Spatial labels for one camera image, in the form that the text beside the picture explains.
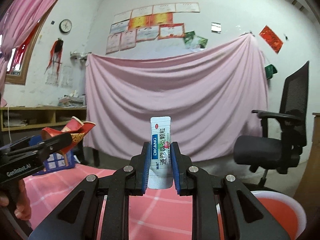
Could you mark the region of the left hand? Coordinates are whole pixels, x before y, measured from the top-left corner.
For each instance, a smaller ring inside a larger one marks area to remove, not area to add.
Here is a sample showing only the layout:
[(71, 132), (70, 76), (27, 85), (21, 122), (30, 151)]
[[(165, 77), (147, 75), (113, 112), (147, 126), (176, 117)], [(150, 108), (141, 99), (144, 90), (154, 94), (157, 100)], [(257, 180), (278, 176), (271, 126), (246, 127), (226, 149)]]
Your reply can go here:
[(18, 187), (20, 193), (16, 202), (14, 214), (16, 218), (27, 221), (31, 218), (31, 207), (30, 199), (27, 196), (27, 190), (23, 179), (18, 182)]

